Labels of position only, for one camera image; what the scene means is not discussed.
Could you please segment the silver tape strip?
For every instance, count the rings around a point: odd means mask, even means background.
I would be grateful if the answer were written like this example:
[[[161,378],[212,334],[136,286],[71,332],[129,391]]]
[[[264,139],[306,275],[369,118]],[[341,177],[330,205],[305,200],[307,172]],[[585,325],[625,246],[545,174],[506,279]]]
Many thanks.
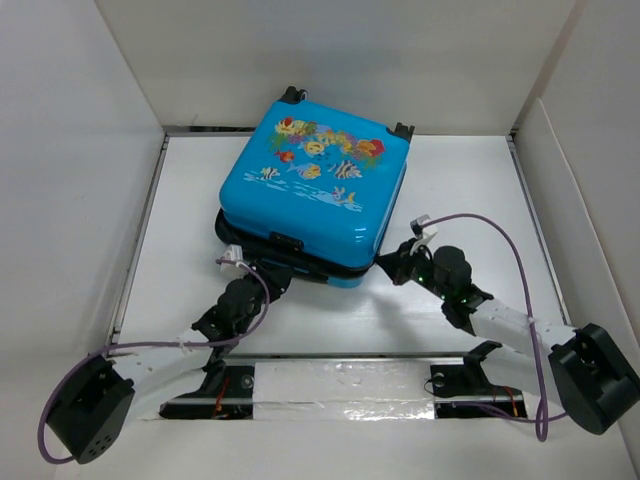
[[[258,421],[433,420],[424,390],[430,365],[408,360],[259,362],[253,418]]]

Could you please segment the metal base rail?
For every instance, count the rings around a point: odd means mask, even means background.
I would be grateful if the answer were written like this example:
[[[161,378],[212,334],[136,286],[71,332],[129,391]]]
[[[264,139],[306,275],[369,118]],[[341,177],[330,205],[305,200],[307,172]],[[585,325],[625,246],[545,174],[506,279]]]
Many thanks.
[[[467,383],[456,357],[235,358],[211,393],[183,394],[167,420],[527,419],[523,394]]]

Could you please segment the blue kids suitcase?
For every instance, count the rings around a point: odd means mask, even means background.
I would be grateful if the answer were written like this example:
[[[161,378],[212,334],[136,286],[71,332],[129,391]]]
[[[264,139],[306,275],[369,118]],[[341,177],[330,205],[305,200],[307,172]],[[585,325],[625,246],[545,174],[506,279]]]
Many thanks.
[[[359,286],[383,243],[413,134],[287,87],[219,190],[218,238],[300,279]]]

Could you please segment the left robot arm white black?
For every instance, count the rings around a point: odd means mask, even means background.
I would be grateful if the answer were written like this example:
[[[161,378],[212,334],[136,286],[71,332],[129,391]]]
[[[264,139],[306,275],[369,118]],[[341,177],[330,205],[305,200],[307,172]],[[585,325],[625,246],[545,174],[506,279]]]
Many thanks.
[[[259,328],[293,278],[287,267],[233,265],[242,277],[183,334],[108,345],[62,377],[38,421],[37,448],[45,462],[92,462],[146,409],[192,389],[205,397],[220,390],[225,356]]]

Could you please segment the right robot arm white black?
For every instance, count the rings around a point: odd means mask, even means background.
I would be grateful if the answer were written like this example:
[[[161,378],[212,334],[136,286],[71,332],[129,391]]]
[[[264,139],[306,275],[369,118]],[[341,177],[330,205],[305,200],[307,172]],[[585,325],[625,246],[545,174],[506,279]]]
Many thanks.
[[[446,320],[480,339],[453,378],[474,393],[507,386],[563,408],[589,433],[601,435],[639,402],[639,376],[602,327],[548,323],[507,306],[472,281],[463,251],[434,253],[410,240],[376,264],[393,284],[412,281],[438,297]]]

